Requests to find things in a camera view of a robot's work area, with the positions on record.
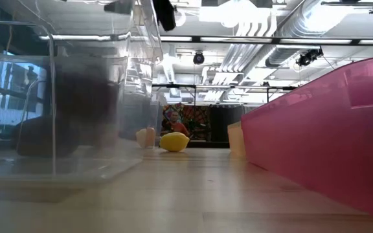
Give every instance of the transparent container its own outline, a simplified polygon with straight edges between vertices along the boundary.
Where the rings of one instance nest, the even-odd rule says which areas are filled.
[[[0,0],[0,180],[98,183],[142,161],[162,59],[151,2],[12,2]]]

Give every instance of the light wood floor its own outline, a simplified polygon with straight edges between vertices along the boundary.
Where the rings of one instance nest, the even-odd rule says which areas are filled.
[[[0,187],[0,233],[373,232],[373,217],[230,157],[149,153],[92,188]]]

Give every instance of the person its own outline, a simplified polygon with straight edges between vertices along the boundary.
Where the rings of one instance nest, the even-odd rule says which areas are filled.
[[[180,132],[185,134],[185,136],[189,137],[189,132],[184,124],[178,121],[179,113],[176,111],[172,111],[170,113],[170,121],[166,124],[166,128],[170,128],[169,130],[162,131],[162,134],[167,134],[169,132]]]

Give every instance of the yellow object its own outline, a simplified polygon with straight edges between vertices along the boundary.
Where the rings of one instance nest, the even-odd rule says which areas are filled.
[[[155,144],[155,129],[147,128],[136,132],[136,141],[141,148],[147,148]]]
[[[167,151],[178,152],[186,148],[189,138],[183,133],[173,132],[162,136],[161,147]]]

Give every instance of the black camera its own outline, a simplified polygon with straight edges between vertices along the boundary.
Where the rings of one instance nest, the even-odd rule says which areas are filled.
[[[105,12],[130,15],[133,8],[132,0],[117,0],[104,6]],[[156,20],[165,31],[173,30],[176,27],[175,7],[169,0],[153,0],[153,8],[156,13]]]
[[[204,61],[205,61],[205,58],[202,52],[200,51],[196,52],[194,56],[194,64],[201,65],[202,63],[204,63]]]
[[[308,66],[310,63],[317,60],[318,57],[323,56],[322,48],[320,49],[310,49],[307,53],[301,54],[296,64],[299,66]]]

